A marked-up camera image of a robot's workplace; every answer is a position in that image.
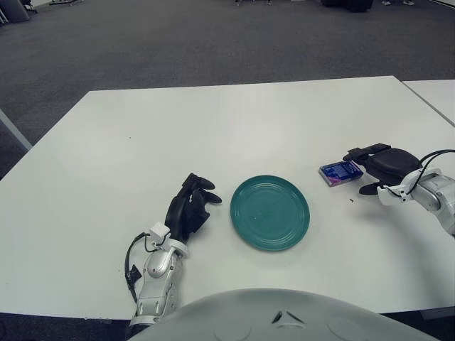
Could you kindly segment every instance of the white tabletop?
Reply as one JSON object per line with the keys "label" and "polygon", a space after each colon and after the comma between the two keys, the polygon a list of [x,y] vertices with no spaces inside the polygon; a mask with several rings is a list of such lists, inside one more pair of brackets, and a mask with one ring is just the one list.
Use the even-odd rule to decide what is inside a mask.
{"label": "white tabletop", "polygon": [[[224,201],[188,242],[182,305],[254,287],[379,313],[453,305],[455,241],[432,215],[360,197],[368,175],[329,188],[318,174],[377,142],[420,157],[453,146],[455,129],[394,77],[89,92],[0,181],[0,311],[130,318],[125,251],[190,172]],[[451,156],[434,163],[455,177]],[[258,251],[232,227],[235,188],[259,174],[309,203],[309,230],[287,251]]]}
{"label": "white tabletop", "polygon": [[455,126],[455,80],[415,80],[404,83]]}

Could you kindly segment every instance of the blue snack package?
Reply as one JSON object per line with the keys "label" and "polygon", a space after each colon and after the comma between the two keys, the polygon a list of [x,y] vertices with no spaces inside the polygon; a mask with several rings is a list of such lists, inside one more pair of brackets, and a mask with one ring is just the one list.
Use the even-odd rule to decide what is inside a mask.
{"label": "blue snack package", "polygon": [[341,161],[331,165],[319,167],[319,174],[330,187],[341,185],[363,175],[357,165],[352,161]]}

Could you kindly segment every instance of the gray carpet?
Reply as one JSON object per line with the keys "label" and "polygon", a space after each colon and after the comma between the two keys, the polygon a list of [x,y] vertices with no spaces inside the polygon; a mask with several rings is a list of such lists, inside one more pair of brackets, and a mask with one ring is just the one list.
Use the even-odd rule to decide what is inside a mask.
{"label": "gray carpet", "polygon": [[[0,107],[32,144],[87,91],[395,75],[453,78],[455,10],[375,0],[86,0],[0,27]],[[0,132],[0,177],[21,157]]]}

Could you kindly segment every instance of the black cable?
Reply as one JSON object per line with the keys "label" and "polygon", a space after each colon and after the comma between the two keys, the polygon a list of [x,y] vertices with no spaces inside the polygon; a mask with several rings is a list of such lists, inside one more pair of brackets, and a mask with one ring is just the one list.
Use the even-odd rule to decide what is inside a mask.
{"label": "black cable", "polygon": [[163,245],[163,244],[164,244],[164,241],[166,240],[166,237],[167,237],[168,235],[170,235],[170,234],[171,234],[171,231],[169,231],[168,233],[166,233],[166,234],[164,235],[163,242],[160,243],[160,244],[155,244],[155,245],[158,246],[158,247],[160,247],[161,245]]}
{"label": "black cable", "polygon": [[136,238],[133,239],[131,245],[129,245],[127,255],[125,256],[125,265],[124,265],[124,271],[125,271],[125,280],[127,281],[128,289],[131,295],[133,296],[133,300],[136,303],[137,302],[137,296],[136,296],[136,291],[134,290],[134,283],[133,280],[131,279],[131,273],[129,271],[129,253],[131,252],[131,249],[133,245],[135,245],[139,240],[144,238],[146,235],[148,235],[145,232],[142,232],[141,234],[138,234]]}
{"label": "black cable", "polygon": [[152,253],[152,252],[155,252],[156,249],[153,249],[153,250],[149,250],[147,249],[147,236],[149,236],[150,234],[149,233],[146,233],[145,234],[145,238],[144,238],[144,248],[145,248],[145,251],[149,252],[149,253]]}
{"label": "black cable", "polygon": [[417,184],[419,183],[420,181],[420,178],[424,175],[424,172],[425,170],[428,168],[428,165],[435,159],[437,158],[438,156],[441,156],[441,155],[444,155],[445,153],[455,153],[455,149],[443,149],[443,150],[440,150],[440,151],[434,151],[433,153],[430,153],[426,156],[424,156],[422,158],[422,160],[426,160],[429,156],[433,156],[432,158],[430,158],[428,160],[428,162],[425,164],[425,166],[423,167],[422,171],[420,172],[419,174],[419,177],[417,178],[417,180],[415,181],[414,185],[411,187],[411,189],[409,190],[409,192],[407,194],[410,194],[416,187],[417,187]]}
{"label": "black cable", "polygon": [[425,160],[427,160],[430,156],[433,156],[433,155],[436,155],[436,154],[440,155],[440,154],[445,154],[445,153],[455,153],[455,149],[441,149],[440,151],[433,151],[432,153],[427,154],[426,156],[421,158],[420,159],[420,163],[422,163]]}
{"label": "black cable", "polygon": [[395,193],[393,190],[391,190],[390,188],[386,187],[386,189],[391,192],[395,197],[401,197],[401,195]]}
{"label": "black cable", "polygon": [[0,325],[1,325],[1,329],[2,329],[1,336],[0,336],[0,341],[2,341],[5,338],[5,336],[6,336],[5,322],[0,320]]}

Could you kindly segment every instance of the teal plate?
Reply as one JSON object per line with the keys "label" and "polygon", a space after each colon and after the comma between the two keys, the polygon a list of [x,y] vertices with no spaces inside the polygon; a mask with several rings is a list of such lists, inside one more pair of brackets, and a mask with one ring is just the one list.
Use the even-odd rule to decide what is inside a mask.
{"label": "teal plate", "polygon": [[246,242],[267,251],[294,246],[310,223],[305,197],[289,181],[272,175],[255,176],[240,185],[230,202],[230,217]]}

